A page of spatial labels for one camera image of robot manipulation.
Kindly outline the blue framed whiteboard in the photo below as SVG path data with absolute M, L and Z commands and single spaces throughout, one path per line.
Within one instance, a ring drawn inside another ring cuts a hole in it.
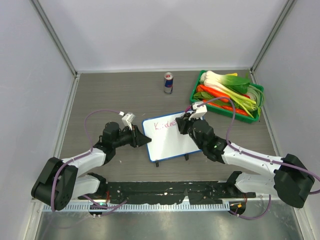
M 143 133 L 151 139 L 147 152 L 152 163 L 201 151 L 189 135 L 180 134 L 176 118 L 182 115 L 180 111 L 142 121 Z

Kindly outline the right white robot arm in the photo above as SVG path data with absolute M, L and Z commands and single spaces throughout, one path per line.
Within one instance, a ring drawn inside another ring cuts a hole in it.
M 230 197 L 255 192 L 276 196 L 294 208 L 301 209 L 305 205 L 315 178 L 297 156 L 265 155 L 240 147 L 215 135 L 206 120 L 192 118 L 190 113 L 175 120 L 179 133 L 189 135 L 209 160 L 253 172 L 232 173 L 225 186 Z

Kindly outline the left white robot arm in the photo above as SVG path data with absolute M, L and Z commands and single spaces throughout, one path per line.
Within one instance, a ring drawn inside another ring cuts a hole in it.
M 100 200 L 108 191 L 107 180 L 91 170 L 110 162 L 116 148 L 138 148 L 151 141 L 137 125 L 121 129 L 118 123 L 108 122 L 92 149 L 71 158 L 51 157 L 35 181 L 31 196 L 53 211 L 64 209 L 70 200 L 83 195 Z

